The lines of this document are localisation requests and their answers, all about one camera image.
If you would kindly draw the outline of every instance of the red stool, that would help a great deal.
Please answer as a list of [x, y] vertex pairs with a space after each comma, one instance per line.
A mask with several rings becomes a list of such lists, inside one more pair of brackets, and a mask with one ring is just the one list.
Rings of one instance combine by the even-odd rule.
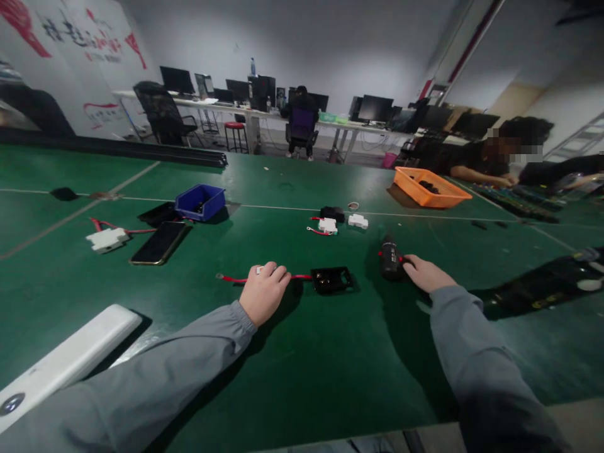
[[[227, 129], [231, 129], [231, 131], [233, 132], [233, 147], [232, 148], [228, 144]], [[243, 136], [245, 137], [245, 148], [241, 144], [241, 131], [242, 130], [243, 130]], [[237, 131], [237, 137], [239, 138], [239, 146], [237, 146], [237, 142], [235, 141], [235, 131]], [[247, 145], [247, 133], [245, 132], [245, 125], [243, 123], [237, 123], [236, 121], [231, 121], [231, 122], [225, 123], [225, 137], [226, 137], [226, 147], [227, 147], [226, 150], [227, 151], [234, 150], [235, 152], [237, 152], [237, 150], [239, 150], [239, 152], [241, 152], [241, 153], [243, 153], [243, 151], [247, 151], [248, 154], [250, 153], [249, 146]]]

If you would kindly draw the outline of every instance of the metal ladder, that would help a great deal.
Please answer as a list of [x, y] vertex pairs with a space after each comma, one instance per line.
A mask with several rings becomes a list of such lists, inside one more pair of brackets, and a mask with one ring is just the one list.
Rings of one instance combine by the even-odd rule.
[[550, 150], [543, 156], [543, 160], [561, 162], [571, 157], [582, 156], [602, 140], [604, 140], [604, 113]]

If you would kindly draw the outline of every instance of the blue plastic bin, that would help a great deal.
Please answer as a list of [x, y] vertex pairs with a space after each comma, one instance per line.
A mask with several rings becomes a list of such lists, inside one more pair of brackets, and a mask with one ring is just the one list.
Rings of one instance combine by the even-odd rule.
[[[197, 213], [193, 211], [200, 203], [203, 203], [201, 212]], [[176, 197], [175, 209], [183, 217], [196, 221], [208, 221], [226, 203], [224, 189], [198, 184]]]

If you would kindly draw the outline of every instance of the green table surface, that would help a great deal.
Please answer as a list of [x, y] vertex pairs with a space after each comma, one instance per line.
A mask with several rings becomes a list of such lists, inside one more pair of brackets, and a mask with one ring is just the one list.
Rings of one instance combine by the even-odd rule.
[[[233, 154], [228, 160], [224, 170], [162, 162], [141, 175], [153, 161], [0, 147], [0, 388], [110, 304], [152, 321], [128, 357], [237, 299], [241, 288], [216, 273], [245, 277], [250, 266], [274, 260], [297, 274], [347, 266], [355, 291], [320, 296], [310, 283], [290, 286], [245, 355], [202, 391], [154, 449], [242, 452], [454, 420], [456, 403], [429, 316], [418, 304], [423, 294], [379, 275], [385, 232], [403, 252], [434, 261], [468, 289], [601, 245], [604, 232], [594, 205], [569, 207], [560, 225], [532, 227], [477, 196], [445, 211], [405, 208], [387, 192], [389, 170]], [[61, 202], [44, 193], [64, 186], [109, 191], [130, 179], [119, 190], [125, 198], [92, 206], [84, 197]], [[166, 265], [128, 263], [145, 241], [141, 236], [106, 255], [90, 249], [91, 216], [144, 228], [138, 214], [199, 183], [226, 189], [230, 217], [195, 225]], [[306, 230], [322, 206], [351, 201], [360, 204], [368, 230], [343, 225], [336, 237]], [[488, 229], [472, 226], [472, 219]], [[494, 326], [545, 404], [604, 394], [602, 295]]]

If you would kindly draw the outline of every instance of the smartphone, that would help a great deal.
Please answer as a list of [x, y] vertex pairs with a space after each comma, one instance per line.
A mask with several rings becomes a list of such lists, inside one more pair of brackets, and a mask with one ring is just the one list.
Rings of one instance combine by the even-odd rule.
[[161, 266], [172, 255], [191, 227], [184, 222], [163, 222], [143, 246], [130, 258], [132, 264]]

